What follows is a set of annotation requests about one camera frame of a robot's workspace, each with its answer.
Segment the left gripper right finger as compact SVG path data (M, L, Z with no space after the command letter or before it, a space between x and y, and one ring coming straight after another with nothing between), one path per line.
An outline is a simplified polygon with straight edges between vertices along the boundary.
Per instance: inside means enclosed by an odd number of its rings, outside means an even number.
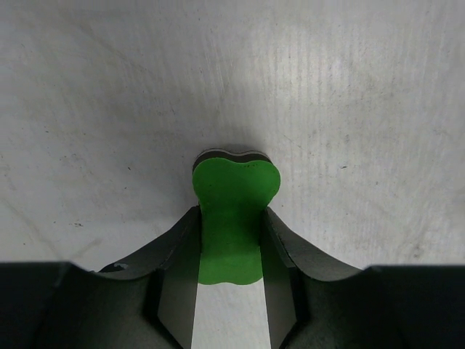
M360 270L304 240L271 209L261 257L273 348L462 348L464 267Z

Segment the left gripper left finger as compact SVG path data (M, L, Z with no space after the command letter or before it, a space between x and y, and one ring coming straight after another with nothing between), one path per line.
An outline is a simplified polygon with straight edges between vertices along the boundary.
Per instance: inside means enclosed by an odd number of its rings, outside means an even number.
M1 264L3 348L190 348L201 215L91 272L71 262Z

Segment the green bone-shaped eraser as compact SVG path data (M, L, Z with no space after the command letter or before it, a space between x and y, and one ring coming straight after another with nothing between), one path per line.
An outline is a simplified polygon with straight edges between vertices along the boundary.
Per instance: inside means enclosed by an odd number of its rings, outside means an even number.
M280 173L259 151L202 152L192 184L201 209L203 285L249 285L262 278L260 222L280 188Z

